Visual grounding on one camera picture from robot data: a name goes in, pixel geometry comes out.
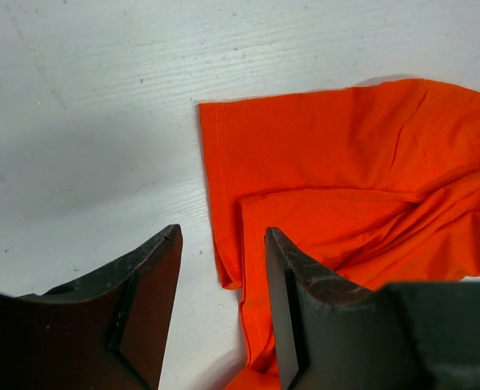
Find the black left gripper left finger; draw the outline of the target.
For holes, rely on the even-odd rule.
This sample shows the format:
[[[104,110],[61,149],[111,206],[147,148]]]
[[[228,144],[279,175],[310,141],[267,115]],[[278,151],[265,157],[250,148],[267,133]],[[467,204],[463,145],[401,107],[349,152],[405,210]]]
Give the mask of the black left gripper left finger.
[[[177,224],[42,295],[0,293],[0,389],[155,389],[179,278]]]

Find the orange t-shirt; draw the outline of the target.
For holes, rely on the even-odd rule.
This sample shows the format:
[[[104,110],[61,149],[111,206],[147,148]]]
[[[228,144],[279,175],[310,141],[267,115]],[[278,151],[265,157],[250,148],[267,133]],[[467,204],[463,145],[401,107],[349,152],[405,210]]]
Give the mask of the orange t-shirt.
[[[242,293],[245,367],[276,389],[264,235],[355,283],[480,276],[480,92],[405,79],[199,106],[218,276]]]

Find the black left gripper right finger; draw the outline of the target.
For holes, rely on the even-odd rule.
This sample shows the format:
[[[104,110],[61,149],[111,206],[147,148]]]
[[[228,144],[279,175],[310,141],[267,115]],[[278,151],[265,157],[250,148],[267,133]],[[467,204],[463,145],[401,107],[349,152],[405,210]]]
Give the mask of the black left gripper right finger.
[[[480,389],[480,282],[370,291],[265,235],[283,389]]]

